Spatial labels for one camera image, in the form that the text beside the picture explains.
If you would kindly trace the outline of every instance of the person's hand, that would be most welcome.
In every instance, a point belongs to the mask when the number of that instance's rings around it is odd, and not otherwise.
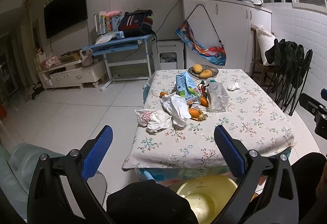
[[[323,174],[321,176],[320,182],[316,188],[316,195],[319,197],[327,186],[327,163],[325,164]]]

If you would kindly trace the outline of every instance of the floral tablecloth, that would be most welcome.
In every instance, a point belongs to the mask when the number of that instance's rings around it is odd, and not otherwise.
[[[184,71],[156,71],[144,108],[161,110],[160,92],[170,93],[175,76]],[[171,123],[168,129],[157,134],[149,134],[146,128],[139,126],[123,169],[225,166],[213,137],[215,127],[220,124],[247,149],[255,149],[266,157],[292,147],[294,134],[289,120],[247,74],[241,69],[222,69],[216,81],[222,83],[226,91],[227,86],[235,82],[239,82],[241,87],[240,90],[227,91],[230,100],[226,112],[207,112],[207,120],[188,120],[184,128],[173,127]]]

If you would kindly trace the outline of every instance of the screw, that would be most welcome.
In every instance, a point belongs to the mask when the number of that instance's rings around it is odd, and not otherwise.
[[[286,156],[286,155],[284,155],[284,154],[280,155],[279,157],[281,158],[281,160],[284,160],[284,161],[286,161],[286,160],[287,160],[287,156]]]
[[[71,155],[72,157],[76,157],[78,155],[78,150],[77,149],[73,149],[69,152],[69,155]]]
[[[258,152],[256,152],[255,150],[250,150],[249,154],[250,154],[251,157],[255,158],[258,155]]]
[[[46,160],[48,158],[47,154],[42,154],[40,160]]]

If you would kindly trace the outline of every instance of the flat screen tv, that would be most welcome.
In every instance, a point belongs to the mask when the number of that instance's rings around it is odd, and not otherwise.
[[[86,0],[53,0],[44,8],[46,37],[87,19]]]

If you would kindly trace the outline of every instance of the fruit plate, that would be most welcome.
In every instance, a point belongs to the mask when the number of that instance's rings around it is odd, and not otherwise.
[[[202,70],[204,71],[204,70],[210,70],[211,72],[212,72],[212,76],[211,77],[216,77],[217,76],[217,74],[218,74],[218,69],[217,68],[215,68],[215,67],[212,67],[212,66],[209,66],[209,65],[201,65],[202,66]],[[208,77],[200,77],[199,75],[200,74],[197,74],[197,73],[195,73],[194,71],[193,71],[193,68],[192,67],[190,67],[189,69],[188,69],[188,73],[191,75],[191,76],[194,76],[195,78],[197,78],[197,79],[202,79],[202,80],[206,80],[206,79],[208,79]]]

